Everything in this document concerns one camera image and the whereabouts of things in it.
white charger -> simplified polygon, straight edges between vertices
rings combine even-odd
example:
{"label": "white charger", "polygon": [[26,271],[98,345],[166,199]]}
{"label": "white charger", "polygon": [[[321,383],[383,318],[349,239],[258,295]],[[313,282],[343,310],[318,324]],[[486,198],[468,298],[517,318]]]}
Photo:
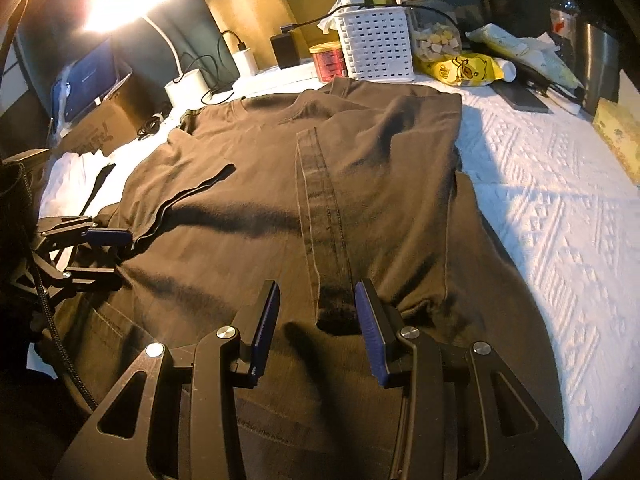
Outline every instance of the white charger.
{"label": "white charger", "polygon": [[251,52],[251,48],[238,50],[231,56],[234,58],[241,76],[251,77],[258,73],[258,66],[255,63],[254,53]]}

metal screw cap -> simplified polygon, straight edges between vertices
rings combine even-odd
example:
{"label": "metal screw cap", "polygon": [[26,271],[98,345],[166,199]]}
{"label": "metal screw cap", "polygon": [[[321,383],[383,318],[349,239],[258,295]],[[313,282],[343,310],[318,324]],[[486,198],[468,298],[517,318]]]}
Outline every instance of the metal screw cap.
{"label": "metal screw cap", "polygon": [[476,341],[474,343],[474,352],[480,355],[489,355],[491,353],[491,346],[484,341]]}
{"label": "metal screw cap", "polygon": [[420,331],[415,326],[405,326],[400,330],[400,335],[405,339],[415,339],[420,335]]}
{"label": "metal screw cap", "polygon": [[162,343],[151,343],[145,348],[145,353],[149,357],[160,357],[162,352],[164,352],[164,345]]}
{"label": "metal screw cap", "polygon": [[216,332],[216,335],[220,339],[231,339],[233,336],[236,335],[236,329],[233,328],[232,326],[222,326],[218,329],[218,331]]}

lamp light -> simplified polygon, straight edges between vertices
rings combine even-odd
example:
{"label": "lamp light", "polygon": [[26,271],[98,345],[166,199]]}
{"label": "lamp light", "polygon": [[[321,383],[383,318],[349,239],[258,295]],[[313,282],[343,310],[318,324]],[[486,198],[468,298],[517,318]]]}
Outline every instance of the lamp light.
{"label": "lamp light", "polygon": [[176,108],[199,108],[202,106],[203,95],[209,91],[200,70],[196,68],[187,74],[182,73],[180,58],[173,43],[147,15],[151,9],[165,1],[167,0],[91,0],[85,30],[110,32],[138,18],[143,18],[162,36],[174,55],[178,80],[169,81],[164,86],[172,105]]}

red can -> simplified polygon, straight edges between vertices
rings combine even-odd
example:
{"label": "red can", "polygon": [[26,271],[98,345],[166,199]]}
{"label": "red can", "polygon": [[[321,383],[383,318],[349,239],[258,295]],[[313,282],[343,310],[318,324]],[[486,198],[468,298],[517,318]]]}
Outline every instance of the red can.
{"label": "red can", "polygon": [[342,54],[340,41],[331,41],[312,46],[309,49],[314,58],[318,79],[323,83],[328,83],[334,77],[347,75],[347,65]]}

white lamp arm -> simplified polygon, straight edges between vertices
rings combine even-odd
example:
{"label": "white lamp arm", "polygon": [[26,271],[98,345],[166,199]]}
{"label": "white lamp arm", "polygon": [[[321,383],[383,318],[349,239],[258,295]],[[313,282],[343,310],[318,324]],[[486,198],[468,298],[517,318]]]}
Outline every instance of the white lamp arm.
{"label": "white lamp arm", "polygon": [[151,25],[158,32],[158,34],[160,34],[160,36],[164,38],[164,40],[166,41],[166,44],[169,45],[169,48],[171,49],[172,54],[174,54],[175,65],[178,69],[178,77],[182,77],[182,68],[180,67],[180,59],[178,58],[178,53],[175,51],[174,44],[171,43],[167,35],[146,14],[142,16],[142,18],[149,25]]}

